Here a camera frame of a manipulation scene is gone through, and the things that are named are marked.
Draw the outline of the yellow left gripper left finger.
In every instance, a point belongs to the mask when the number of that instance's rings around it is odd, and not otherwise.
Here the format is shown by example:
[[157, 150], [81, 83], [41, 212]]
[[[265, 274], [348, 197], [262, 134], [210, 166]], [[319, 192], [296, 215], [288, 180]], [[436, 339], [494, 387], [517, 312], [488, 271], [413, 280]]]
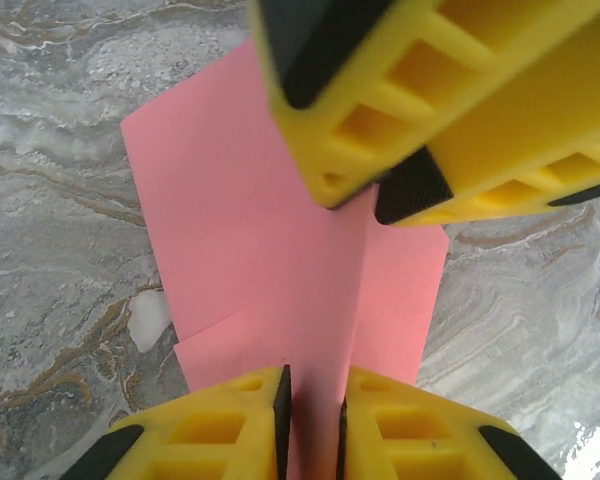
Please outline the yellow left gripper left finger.
[[291, 369], [268, 367], [129, 415], [65, 479], [284, 479]]

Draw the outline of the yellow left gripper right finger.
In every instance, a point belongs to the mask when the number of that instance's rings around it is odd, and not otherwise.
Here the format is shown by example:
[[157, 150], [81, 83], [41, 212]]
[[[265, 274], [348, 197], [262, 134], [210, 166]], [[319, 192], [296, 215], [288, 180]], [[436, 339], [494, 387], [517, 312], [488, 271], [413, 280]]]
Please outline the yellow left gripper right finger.
[[364, 369], [349, 371], [338, 479], [558, 478], [507, 422]]

